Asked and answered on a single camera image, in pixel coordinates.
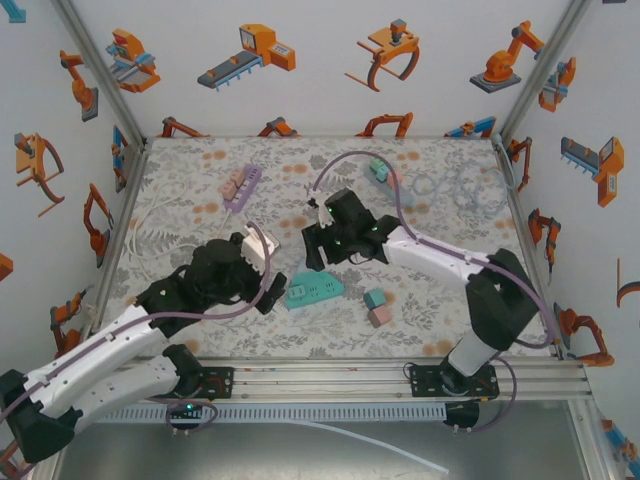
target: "small cube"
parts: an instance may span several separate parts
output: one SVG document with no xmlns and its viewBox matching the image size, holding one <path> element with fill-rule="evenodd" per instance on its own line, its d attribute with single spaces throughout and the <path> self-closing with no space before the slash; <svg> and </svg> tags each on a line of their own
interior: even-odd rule
<svg viewBox="0 0 640 480">
<path fill-rule="evenodd" d="M 396 172 L 396 177 L 398 177 L 398 183 L 402 183 L 402 181 L 404 180 L 404 175 L 402 175 L 401 173 Z M 389 172 L 389 175 L 387 175 L 387 184 L 392 189 L 394 188 L 393 175 L 391 175 L 391 172 Z"/>
<path fill-rule="evenodd" d="M 244 170 L 242 168 L 236 168 L 233 172 L 231 172 L 231 177 L 229 178 L 236 187 L 240 188 L 244 183 Z"/>
<path fill-rule="evenodd" d="M 372 158 L 371 162 L 369 163 L 369 167 L 371 168 L 373 173 L 378 173 L 378 170 L 382 166 L 384 166 L 384 163 L 379 158 Z"/>
<path fill-rule="evenodd" d="M 384 296 L 384 291 L 381 288 L 369 290 L 364 294 L 364 303 L 369 310 L 381 307 L 387 303 L 387 298 Z"/>
<path fill-rule="evenodd" d="M 233 197 L 236 196 L 238 188 L 236 187 L 236 184 L 231 180 L 227 180 L 227 182 L 223 186 L 221 186 L 218 191 L 222 194 L 222 198 L 230 202 L 231 200 L 233 200 Z"/>
<path fill-rule="evenodd" d="M 296 298 L 302 298 L 306 294 L 304 286 L 294 285 L 289 288 L 289 298 L 295 300 Z"/>
<path fill-rule="evenodd" d="M 391 321 L 391 312 L 386 305 L 382 305 L 378 308 L 374 308 L 367 314 L 367 318 L 371 322 L 373 328 L 378 328 L 385 323 Z"/>
<path fill-rule="evenodd" d="M 389 168 L 386 165 L 382 165 L 376 172 L 376 178 L 379 182 L 386 182 L 387 175 L 389 175 Z"/>
</svg>

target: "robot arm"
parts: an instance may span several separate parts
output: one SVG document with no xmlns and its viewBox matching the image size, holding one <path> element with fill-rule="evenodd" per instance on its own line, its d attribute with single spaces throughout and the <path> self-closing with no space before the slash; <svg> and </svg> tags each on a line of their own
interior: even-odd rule
<svg viewBox="0 0 640 480">
<path fill-rule="evenodd" d="M 82 429 L 124 405 L 160 394 L 196 393 L 202 368 L 184 345 L 171 345 L 146 364 L 114 371 L 199 321 L 180 318 L 179 312 L 204 313 L 216 304 L 253 300 L 264 276 L 264 264 L 257 264 L 264 251 L 257 249 L 262 245 L 256 245 L 251 229 L 246 237 L 234 233 L 228 241 L 211 240 L 194 250 L 190 265 L 152 283 L 135 305 L 71 352 L 26 375 L 10 370 L 0 376 L 0 407 L 25 460 L 35 463 L 55 454 Z M 278 273 L 255 305 L 260 313 L 273 308 L 285 283 Z M 178 315 L 148 316 L 162 312 Z"/>
<path fill-rule="evenodd" d="M 324 268 L 322 247 L 329 264 L 356 253 L 385 264 L 417 270 L 454 286 L 464 286 L 472 330 L 460 340 L 441 365 L 440 375 L 449 391 L 466 391 L 468 379 L 498 352 L 507 350 L 537 312 L 537 307 L 514 282 L 472 263 L 498 265 L 531 286 L 516 256 L 500 249 L 494 255 L 456 248 L 418 235 L 413 239 L 400 221 L 385 215 L 376 220 L 351 190 L 343 189 L 319 208 L 320 221 L 302 231 L 307 267 Z M 445 254 L 443 248 L 455 257 Z"/>
</svg>

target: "table surface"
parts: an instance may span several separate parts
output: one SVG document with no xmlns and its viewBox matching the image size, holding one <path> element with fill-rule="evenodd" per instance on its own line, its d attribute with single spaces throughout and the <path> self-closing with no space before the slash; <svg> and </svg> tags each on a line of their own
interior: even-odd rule
<svg viewBox="0 0 640 480">
<path fill-rule="evenodd" d="M 218 187 L 234 168 L 252 163 L 263 169 L 262 179 L 247 205 L 224 224 L 223 238 L 243 231 L 247 220 L 256 222 L 281 244 L 273 256 L 274 271 L 292 278 L 305 260 L 300 230 L 314 223 L 317 211 L 306 205 L 307 189 L 326 164 L 350 150 L 368 150 L 390 160 L 415 187 L 415 206 L 405 215 L 416 230 L 470 250 L 495 252 L 506 248 L 524 258 L 501 177 L 491 172 L 497 162 L 488 140 L 461 139 L 319 139 L 319 138 L 188 138 L 156 139 L 150 149 L 144 178 L 129 219 L 125 239 L 131 244 L 133 227 L 149 209 L 154 197 L 162 203 L 138 225 L 139 260 L 122 250 L 114 275 L 106 317 L 113 319 L 144 291 L 150 281 L 163 278 L 188 264 L 195 245 L 215 237 L 225 210 Z M 374 216 L 395 215 L 390 199 L 364 178 L 368 159 L 349 157 L 326 176 L 321 189 L 353 189 Z M 475 191 L 484 210 L 478 211 L 468 197 L 456 193 L 462 183 Z M 438 194 L 430 189 L 439 184 Z M 148 272 L 147 278 L 142 270 Z M 462 286 L 453 288 L 435 279 L 396 266 L 367 262 L 343 262 L 327 271 L 344 284 L 343 296 L 312 306 L 287 310 L 283 299 L 263 316 L 257 310 L 225 321 L 201 321 L 171 340 L 185 343 L 201 357 L 415 357 L 443 356 L 470 329 Z M 367 320 L 362 296 L 373 288 L 385 291 L 393 320 L 374 329 Z M 210 312 L 238 307 L 215 307 Z M 534 318 L 521 335 L 541 342 L 544 329 Z M 164 347 L 158 346 L 152 354 Z M 548 355 L 519 345 L 511 355 Z"/>
</svg>

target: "black cable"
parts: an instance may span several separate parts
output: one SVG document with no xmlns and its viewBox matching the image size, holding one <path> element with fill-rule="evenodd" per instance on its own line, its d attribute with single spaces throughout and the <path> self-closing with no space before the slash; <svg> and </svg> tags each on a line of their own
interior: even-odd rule
<svg viewBox="0 0 640 480">
<path fill-rule="evenodd" d="M 416 365 L 416 364 L 415 364 L 415 363 L 413 363 L 413 362 L 407 362 L 407 363 L 405 363 L 405 364 L 404 364 L 404 366 L 402 367 L 402 374 L 405 376 L 405 378 L 406 378 L 407 380 L 411 380 L 411 377 L 409 377 L 409 375 L 407 375 L 407 366 L 410 366 L 410 367 L 417 367 L 418 365 Z"/>
</svg>

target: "clear plastic tube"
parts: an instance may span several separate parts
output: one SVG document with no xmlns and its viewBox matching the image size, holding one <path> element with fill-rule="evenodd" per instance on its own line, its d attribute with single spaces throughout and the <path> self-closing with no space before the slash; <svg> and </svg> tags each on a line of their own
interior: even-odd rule
<svg viewBox="0 0 640 480">
<path fill-rule="evenodd" d="M 375 438 L 366 437 L 366 436 L 360 435 L 358 433 L 350 432 L 349 430 L 343 430 L 342 428 L 334 427 L 332 425 L 325 425 L 323 423 L 303 422 L 303 421 L 297 421 L 297 420 L 287 420 L 287 421 L 282 422 L 282 423 L 290 424 L 290 425 L 300 425 L 300 426 L 303 426 L 303 427 L 318 428 L 318 429 L 321 429 L 321 430 L 328 430 L 330 432 L 339 433 L 340 435 L 345 435 L 347 437 L 355 438 L 356 440 L 361 440 L 363 442 L 367 442 L 367 443 L 370 443 L 372 445 L 376 445 L 378 447 L 385 448 L 385 449 L 390 450 L 392 452 L 398 453 L 398 454 L 402 455 L 403 457 L 406 457 L 406 458 L 408 458 L 410 460 L 413 460 L 414 462 L 418 462 L 418 463 L 424 465 L 425 467 L 432 468 L 434 470 L 437 470 L 440 473 L 443 473 L 445 475 L 449 475 L 449 469 L 447 469 L 445 467 L 442 467 L 442 466 L 438 465 L 437 463 L 433 463 L 433 462 L 430 462 L 429 460 L 425 460 L 422 457 L 418 457 L 417 455 L 414 455 L 413 453 L 409 453 L 406 450 L 402 450 L 401 448 L 395 447 L 393 445 L 390 445 L 388 443 L 382 442 L 380 440 L 376 440 Z"/>
<path fill-rule="evenodd" d="M 380 160 L 382 163 L 384 163 L 387 168 L 389 169 L 390 174 L 393 176 L 393 181 L 395 182 L 395 185 L 399 185 L 398 183 L 398 176 L 396 175 L 396 171 L 393 168 L 393 166 L 391 165 L 391 163 L 389 163 L 387 161 L 386 158 L 384 158 L 382 155 L 379 155 L 375 152 L 368 152 L 366 150 L 353 150 L 350 152 L 346 152 L 343 153 L 342 155 L 339 155 L 338 157 L 334 158 L 331 162 L 329 162 L 329 164 L 324 167 L 324 169 L 320 172 L 320 175 L 318 175 L 318 178 L 316 179 L 316 181 L 314 182 L 313 186 L 311 187 L 312 191 L 315 191 L 318 188 L 318 185 L 320 185 L 320 182 L 322 181 L 322 178 L 325 176 L 325 174 L 331 169 L 333 168 L 333 166 L 338 163 L 339 161 L 347 158 L 347 157 L 351 157 L 354 155 L 365 155 L 365 156 L 369 156 L 369 157 L 373 157 L 373 158 L 377 158 L 378 160 Z M 398 220 L 400 221 L 400 224 L 402 225 L 402 227 L 406 230 L 407 235 L 409 235 L 412 239 L 414 239 L 415 241 L 417 241 L 418 243 L 421 243 L 422 245 L 425 245 L 427 247 L 433 248 L 439 252 L 442 252 L 446 255 L 449 255 L 450 257 L 453 257 L 457 260 L 465 260 L 464 255 L 462 255 L 461 253 L 452 250 L 450 248 L 447 248 L 443 245 L 439 245 L 433 242 L 430 242 L 427 239 L 424 238 L 418 238 L 418 236 L 415 234 L 415 232 L 413 230 L 411 230 L 411 228 L 409 227 L 409 224 L 407 223 L 407 221 L 404 218 L 404 215 L 402 214 L 402 206 L 400 203 L 400 189 L 396 188 L 394 189 L 394 193 L 395 193 L 395 197 L 396 197 L 396 213 L 398 215 Z M 522 281 L 522 279 L 518 278 L 516 275 L 514 275 L 513 273 L 511 273 L 510 271 L 500 267 L 499 265 L 494 265 L 492 263 L 489 262 L 485 262 L 483 260 L 479 260 L 477 258 L 471 258 L 469 259 L 469 261 L 471 263 L 474 263 L 478 266 L 481 266 L 483 268 L 487 268 L 489 270 L 492 270 L 496 273 L 499 273 L 503 276 L 505 276 L 506 278 L 508 278 L 509 280 L 511 280 L 512 282 L 514 282 L 516 285 L 518 285 L 518 287 L 520 287 L 520 289 L 522 291 L 524 291 L 527 295 L 529 295 L 529 297 L 531 298 L 531 300 L 533 300 L 533 302 L 536 304 L 536 306 L 538 307 L 538 309 L 540 310 L 540 313 L 542 314 L 542 318 L 544 319 L 544 322 L 546 324 L 546 328 L 547 328 L 547 337 L 545 339 L 544 342 L 540 343 L 540 344 L 533 344 L 533 343 L 529 343 L 526 342 L 524 340 L 520 340 L 520 339 L 516 339 L 516 343 L 523 345 L 525 347 L 528 348 L 533 348 L 533 349 L 543 349 L 548 347 L 549 345 L 551 345 L 553 343 L 553 339 L 555 338 L 555 326 L 554 326 L 554 317 L 551 314 L 551 311 L 549 310 L 549 308 L 547 307 L 547 305 L 542 301 L 542 299 L 538 296 L 538 294 L 531 288 L 529 287 L 529 285 L 527 285 L 524 281 Z"/>
</svg>

